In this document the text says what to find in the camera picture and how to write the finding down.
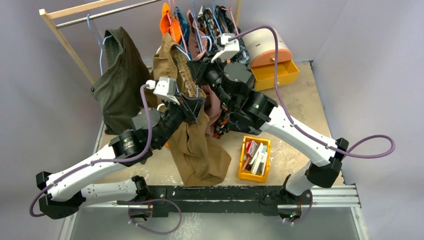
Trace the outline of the tan brown shorts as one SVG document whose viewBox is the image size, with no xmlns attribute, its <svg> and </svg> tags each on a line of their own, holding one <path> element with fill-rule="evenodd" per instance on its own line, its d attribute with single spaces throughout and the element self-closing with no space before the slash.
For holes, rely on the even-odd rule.
<svg viewBox="0 0 424 240">
<path fill-rule="evenodd" d="M 153 56 L 150 77 L 176 79 L 178 89 L 188 97 L 196 97 L 196 84 L 192 79 L 188 58 L 175 46 L 179 46 L 170 34 L 162 37 L 160 49 Z M 199 97 L 206 94 L 199 88 Z M 168 148 L 186 187 L 203 187 L 220 184 L 226 178 L 231 156 L 206 134 L 210 119 L 205 113 L 205 103 L 195 124 L 183 122 L 168 140 Z"/>
</svg>

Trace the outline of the light blue wire hanger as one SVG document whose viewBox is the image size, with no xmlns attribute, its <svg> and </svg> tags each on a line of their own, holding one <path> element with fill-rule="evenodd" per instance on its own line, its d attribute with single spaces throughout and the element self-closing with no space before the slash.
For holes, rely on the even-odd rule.
<svg viewBox="0 0 424 240">
<path fill-rule="evenodd" d="M 201 38 L 202 39 L 207 39 L 207 41 L 209 42 L 208 44 L 209 44 L 209 47 L 208 47 L 208 50 L 210 51 L 211 49 L 212 49 L 212 39 L 211 39 L 211 37 L 210 36 L 207 36 L 207 35 L 205 35 L 205 36 L 201 36 Z M 188 60 L 191 60 L 191 57 L 184 51 L 184 50 L 182 50 L 178 45 L 176 45 L 175 46 L 181 53 L 183 53 L 186 57 L 187 57 L 187 59 Z M 196 97 L 199 97 L 199 90 L 200 90 L 200 88 L 199 88 L 199 86 L 198 85 L 195 85 L 196 86 Z"/>
</svg>

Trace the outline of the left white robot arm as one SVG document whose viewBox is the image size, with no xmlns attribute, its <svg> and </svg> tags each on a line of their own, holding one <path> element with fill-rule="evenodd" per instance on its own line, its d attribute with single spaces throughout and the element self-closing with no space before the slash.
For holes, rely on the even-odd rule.
<svg viewBox="0 0 424 240">
<path fill-rule="evenodd" d="M 38 173 L 36 185 L 40 193 L 32 205 L 39 207 L 39 215 L 57 220 L 99 203 L 146 203 L 150 192 L 141 176 L 113 183 L 98 183 L 98 180 L 144 163 L 154 150 L 165 145 L 181 124 L 194 123 L 205 103 L 203 97 L 181 93 L 165 95 L 164 100 L 165 111 L 151 107 L 141 110 L 131 119 L 129 129 L 92 156 L 57 173 Z"/>
</svg>

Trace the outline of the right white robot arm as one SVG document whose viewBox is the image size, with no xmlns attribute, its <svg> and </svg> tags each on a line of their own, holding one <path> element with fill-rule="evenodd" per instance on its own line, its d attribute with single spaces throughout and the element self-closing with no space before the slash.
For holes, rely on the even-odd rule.
<svg viewBox="0 0 424 240">
<path fill-rule="evenodd" d="M 280 196 L 288 204 L 313 186 L 331 188 L 338 178 L 348 141 L 329 138 L 287 114 L 283 106 L 254 89 L 254 74 L 239 62 L 190 60 L 188 68 L 200 86 L 209 86 L 221 102 L 223 113 L 217 134 L 229 131 L 258 135 L 269 133 L 288 143 L 309 163 L 288 176 Z"/>
</svg>

